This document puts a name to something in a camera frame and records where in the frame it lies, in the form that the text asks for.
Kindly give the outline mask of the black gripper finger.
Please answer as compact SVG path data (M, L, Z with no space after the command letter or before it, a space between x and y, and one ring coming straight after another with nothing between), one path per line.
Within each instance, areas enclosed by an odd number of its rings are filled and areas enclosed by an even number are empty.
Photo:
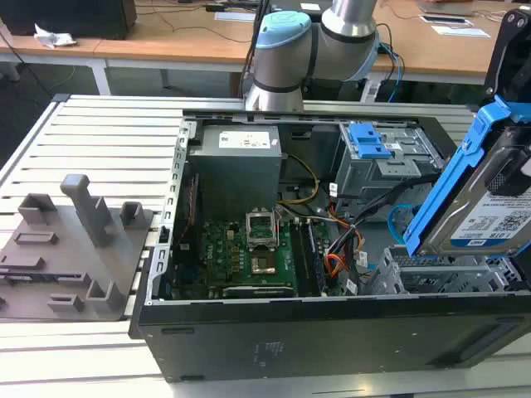
M509 160L491 180L491 193L499 197L519 197L530 188L530 176L524 172L529 159Z

